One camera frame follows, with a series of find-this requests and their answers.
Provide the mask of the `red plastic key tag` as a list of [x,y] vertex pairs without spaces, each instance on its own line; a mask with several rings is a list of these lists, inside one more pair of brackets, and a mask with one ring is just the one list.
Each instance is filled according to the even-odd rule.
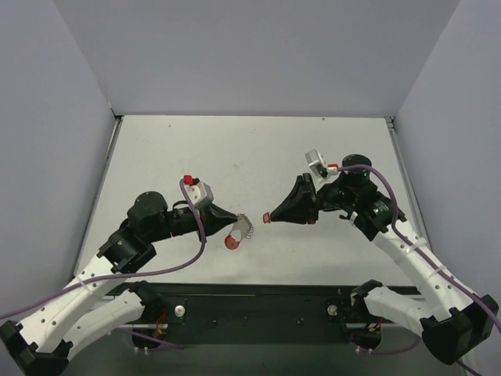
[[270,217],[270,213],[269,212],[266,212],[266,213],[263,214],[262,221],[263,221],[264,224],[267,224],[267,223],[271,222],[271,217]]

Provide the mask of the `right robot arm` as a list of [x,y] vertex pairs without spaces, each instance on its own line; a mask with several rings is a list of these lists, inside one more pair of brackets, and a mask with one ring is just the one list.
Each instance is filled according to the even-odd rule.
[[371,322],[389,320],[418,336],[440,362],[452,365],[499,327],[498,303],[479,297],[433,254],[399,208],[388,181],[368,157],[350,154],[328,164],[312,150],[310,171],[296,178],[284,201],[263,215],[265,223],[316,223],[321,212],[339,212],[406,275],[422,296],[413,298],[376,280],[354,289],[351,312]]

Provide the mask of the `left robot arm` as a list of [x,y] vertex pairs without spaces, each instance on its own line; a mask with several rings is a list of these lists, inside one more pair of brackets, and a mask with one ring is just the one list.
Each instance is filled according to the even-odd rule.
[[160,294],[146,281],[128,282],[156,255],[154,243],[187,233],[204,243],[238,219],[197,195],[170,210],[160,193],[142,193],[61,296],[1,326],[7,352],[25,375],[60,375],[77,353],[115,328],[164,319],[168,305]]

